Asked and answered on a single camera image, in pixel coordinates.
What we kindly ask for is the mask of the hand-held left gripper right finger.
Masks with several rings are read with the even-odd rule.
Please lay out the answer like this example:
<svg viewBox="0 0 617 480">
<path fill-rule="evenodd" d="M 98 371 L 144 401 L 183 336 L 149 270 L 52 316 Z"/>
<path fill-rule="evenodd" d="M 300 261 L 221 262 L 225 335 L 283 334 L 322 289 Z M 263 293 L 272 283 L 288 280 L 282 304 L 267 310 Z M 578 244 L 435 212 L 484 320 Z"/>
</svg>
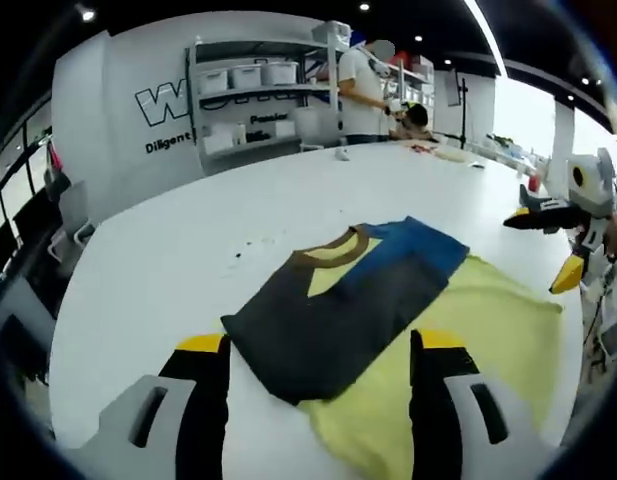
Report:
<svg viewBox="0 0 617 480">
<path fill-rule="evenodd" d="M 447 332 L 411 331 L 410 385 L 414 479 L 538 479 L 556 456 L 522 399 Z"/>
</svg>

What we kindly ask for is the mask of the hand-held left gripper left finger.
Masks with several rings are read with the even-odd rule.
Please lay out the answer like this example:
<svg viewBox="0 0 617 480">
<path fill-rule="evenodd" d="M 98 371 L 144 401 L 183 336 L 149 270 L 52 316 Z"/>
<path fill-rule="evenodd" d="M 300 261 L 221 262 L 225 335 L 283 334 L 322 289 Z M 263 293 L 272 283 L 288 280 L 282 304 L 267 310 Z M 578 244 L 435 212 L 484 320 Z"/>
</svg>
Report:
<svg viewBox="0 0 617 480">
<path fill-rule="evenodd" d="M 80 464 L 95 479 L 221 479 L 230 353 L 225 334 L 180 343 L 101 411 Z"/>
</svg>

